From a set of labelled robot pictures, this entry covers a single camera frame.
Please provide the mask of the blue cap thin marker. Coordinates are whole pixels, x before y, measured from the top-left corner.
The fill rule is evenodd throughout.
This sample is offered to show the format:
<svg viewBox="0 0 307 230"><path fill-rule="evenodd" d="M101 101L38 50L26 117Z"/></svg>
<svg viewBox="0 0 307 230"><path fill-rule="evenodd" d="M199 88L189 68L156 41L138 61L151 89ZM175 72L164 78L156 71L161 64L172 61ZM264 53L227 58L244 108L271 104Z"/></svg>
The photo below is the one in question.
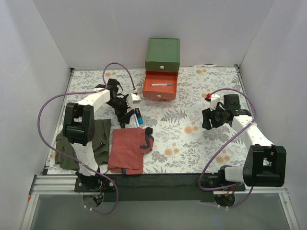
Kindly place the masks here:
<svg viewBox="0 0 307 230"><path fill-rule="evenodd" d="M134 117L134 120L135 120L137 128L140 128L140 125L139 125L139 122L138 122L138 118L137 118L135 113L134 113L133 117Z"/></svg>

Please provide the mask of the teal cap white marker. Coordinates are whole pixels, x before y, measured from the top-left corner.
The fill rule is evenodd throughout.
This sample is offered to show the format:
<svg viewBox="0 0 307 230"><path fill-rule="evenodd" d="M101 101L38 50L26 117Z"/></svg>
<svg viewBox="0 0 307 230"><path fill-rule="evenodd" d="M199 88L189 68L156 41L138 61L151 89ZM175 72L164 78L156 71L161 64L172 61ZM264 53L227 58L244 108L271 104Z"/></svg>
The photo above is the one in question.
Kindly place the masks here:
<svg viewBox="0 0 307 230"><path fill-rule="evenodd" d="M172 86L172 83L152 83L151 86L153 87L163 87L163 86Z"/></svg>

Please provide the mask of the red drawer box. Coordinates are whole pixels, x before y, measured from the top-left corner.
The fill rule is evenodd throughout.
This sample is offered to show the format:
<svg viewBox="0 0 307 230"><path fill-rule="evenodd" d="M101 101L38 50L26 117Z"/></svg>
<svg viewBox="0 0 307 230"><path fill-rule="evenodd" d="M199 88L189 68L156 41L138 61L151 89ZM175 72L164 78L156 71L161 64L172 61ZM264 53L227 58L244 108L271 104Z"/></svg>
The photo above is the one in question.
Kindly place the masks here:
<svg viewBox="0 0 307 230"><path fill-rule="evenodd" d="M142 94L154 100L174 100L177 95L178 72L146 71Z"/></svg>

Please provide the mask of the green drawer box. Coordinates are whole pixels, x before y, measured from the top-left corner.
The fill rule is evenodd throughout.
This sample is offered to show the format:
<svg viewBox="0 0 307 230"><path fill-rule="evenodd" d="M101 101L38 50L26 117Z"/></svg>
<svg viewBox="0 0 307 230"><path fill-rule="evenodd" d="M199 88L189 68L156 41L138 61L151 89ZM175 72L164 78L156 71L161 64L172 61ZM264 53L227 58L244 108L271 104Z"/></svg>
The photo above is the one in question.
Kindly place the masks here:
<svg viewBox="0 0 307 230"><path fill-rule="evenodd" d="M178 72L180 66L180 39L148 39L145 58L146 71Z"/></svg>

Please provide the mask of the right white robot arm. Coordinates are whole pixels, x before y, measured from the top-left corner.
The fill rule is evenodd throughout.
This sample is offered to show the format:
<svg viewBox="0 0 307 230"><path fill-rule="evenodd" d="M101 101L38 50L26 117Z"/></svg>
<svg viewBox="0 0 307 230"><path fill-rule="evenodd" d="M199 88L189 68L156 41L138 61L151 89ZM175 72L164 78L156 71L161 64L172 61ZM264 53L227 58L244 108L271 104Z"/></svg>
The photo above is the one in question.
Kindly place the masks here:
<svg viewBox="0 0 307 230"><path fill-rule="evenodd" d="M239 96L208 94L205 100L210 103L210 108L202 111L202 127L211 130L228 124L239 134L248 150L243 166L220 168L217 173L218 187L226 191L235 183L257 187L283 186L286 149L274 145L262 134L250 111L241 108Z"/></svg>

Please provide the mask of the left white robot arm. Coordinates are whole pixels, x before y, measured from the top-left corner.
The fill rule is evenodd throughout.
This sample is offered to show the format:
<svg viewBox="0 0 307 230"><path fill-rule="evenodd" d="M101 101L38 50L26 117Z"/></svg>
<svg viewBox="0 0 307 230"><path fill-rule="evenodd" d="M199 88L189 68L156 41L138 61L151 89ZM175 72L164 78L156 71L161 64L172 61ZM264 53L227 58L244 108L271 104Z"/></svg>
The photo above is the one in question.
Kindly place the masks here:
<svg viewBox="0 0 307 230"><path fill-rule="evenodd" d="M102 186L102 180L95 174L99 168L94 158L92 140L95 134L94 113L107 104L115 110L121 126L130 123L134 114L133 104L141 101L140 96L132 92L120 94L120 83L109 79L107 85L97 85L95 90L77 103L68 103L65 108L63 135L72 144L79 163L79 173L88 176L85 185L96 192Z"/></svg>

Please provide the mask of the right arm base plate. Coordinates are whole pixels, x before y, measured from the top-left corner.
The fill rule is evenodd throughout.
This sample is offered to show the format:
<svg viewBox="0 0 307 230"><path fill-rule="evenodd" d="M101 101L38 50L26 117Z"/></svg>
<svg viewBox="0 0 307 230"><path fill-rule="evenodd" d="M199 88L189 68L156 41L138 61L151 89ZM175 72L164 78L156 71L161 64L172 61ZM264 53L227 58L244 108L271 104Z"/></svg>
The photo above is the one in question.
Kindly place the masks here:
<svg viewBox="0 0 307 230"><path fill-rule="evenodd" d="M243 183L226 181L225 178L220 176L218 173L205 173L199 182L200 188L203 191L213 192L231 188L238 188L239 191L244 191L245 189Z"/></svg>

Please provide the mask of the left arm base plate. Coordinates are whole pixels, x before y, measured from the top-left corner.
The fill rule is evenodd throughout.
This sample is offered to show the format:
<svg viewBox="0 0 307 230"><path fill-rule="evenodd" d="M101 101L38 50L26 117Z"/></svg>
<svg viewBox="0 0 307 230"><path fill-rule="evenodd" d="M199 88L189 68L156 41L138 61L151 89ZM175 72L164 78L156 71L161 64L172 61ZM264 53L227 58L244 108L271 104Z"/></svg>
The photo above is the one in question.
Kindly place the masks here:
<svg viewBox="0 0 307 230"><path fill-rule="evenodd" d="M116 177L110 177L109 181L100 175L85 176L79 172L75 173L77 178L74 192L115 192Z"/></svg>

